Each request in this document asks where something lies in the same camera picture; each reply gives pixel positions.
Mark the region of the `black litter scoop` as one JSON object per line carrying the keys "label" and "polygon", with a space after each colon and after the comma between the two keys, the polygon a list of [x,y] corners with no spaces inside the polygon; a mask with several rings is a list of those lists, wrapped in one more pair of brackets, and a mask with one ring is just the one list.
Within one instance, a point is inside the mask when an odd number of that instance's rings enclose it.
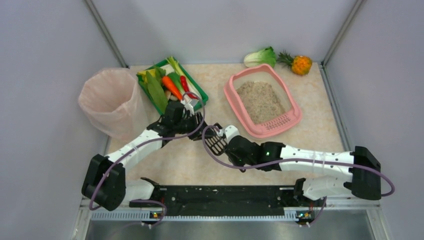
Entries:
{"label": "black litter scoop", "polygon": [[225,150],[228,146],[226,140],[218,135],[207,136],[205,138],[205,144],[207,149],[215,156],[221,156],[225,153]]}

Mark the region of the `pink litter box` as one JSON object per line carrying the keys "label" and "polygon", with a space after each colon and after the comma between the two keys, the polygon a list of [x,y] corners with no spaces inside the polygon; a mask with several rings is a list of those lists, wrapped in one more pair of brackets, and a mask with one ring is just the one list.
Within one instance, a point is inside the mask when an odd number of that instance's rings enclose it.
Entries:
{"label": "pink litter box", "polygon": [[302,120],[287,84],[269,64],[232,75],[223,91],[237,119],[254,138],[279,135]]}

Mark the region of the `pink lined trash bin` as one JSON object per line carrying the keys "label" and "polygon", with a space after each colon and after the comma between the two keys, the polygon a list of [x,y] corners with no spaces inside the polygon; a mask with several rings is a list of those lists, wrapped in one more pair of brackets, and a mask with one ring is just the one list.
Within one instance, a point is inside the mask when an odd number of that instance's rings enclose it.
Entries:
{"label": "pink lined trash bin", "polygon": [[88,79],[78,104],[90,123],[122,142],[138,137],[148,124],[141,87],[127,68],[104,68]]}

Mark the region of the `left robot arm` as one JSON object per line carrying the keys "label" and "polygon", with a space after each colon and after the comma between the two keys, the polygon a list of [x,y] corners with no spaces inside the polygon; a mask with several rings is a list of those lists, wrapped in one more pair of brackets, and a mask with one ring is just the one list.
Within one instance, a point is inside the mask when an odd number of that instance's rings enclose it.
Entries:
{"label": "left robot arm", "polygon": [[160,118],[119,150],[106,156],[96,154],[89,162],[81,193],[90,200],[90,210],[113,211],[126,196],[126,171],[173,140],[194,137],[204,124],[195,112],[199,100],[172,101]]}

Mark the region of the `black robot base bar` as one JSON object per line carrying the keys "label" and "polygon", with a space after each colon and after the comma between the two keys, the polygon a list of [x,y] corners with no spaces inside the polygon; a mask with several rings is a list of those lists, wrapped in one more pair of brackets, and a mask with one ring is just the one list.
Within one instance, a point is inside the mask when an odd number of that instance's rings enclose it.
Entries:
{"label": "black robot base bar", "polygon": [[295,195],[293,185],[160,185],[149,203],[131,200],[131,208],[167,207],[169,217],[283,216],[288,208],[321,207],[323,200]]}

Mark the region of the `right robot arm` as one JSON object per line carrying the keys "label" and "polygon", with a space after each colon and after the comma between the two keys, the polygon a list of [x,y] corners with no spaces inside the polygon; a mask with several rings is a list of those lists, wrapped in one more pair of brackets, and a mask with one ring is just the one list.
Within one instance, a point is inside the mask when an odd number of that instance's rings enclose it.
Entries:
{"label": "right robot arm", "polygon": [[306,150],[282,142],[252,142],[229,125],[213,126],[217,136],[226,142],[224,153],[231,168],[269,171],[299,171],[317,174],[300,178],[294,195],[316,201],[323,197],[352,194],[370,201],[383,197],[381,164],[368,148],[356,146],[353,151],[324,152]]}

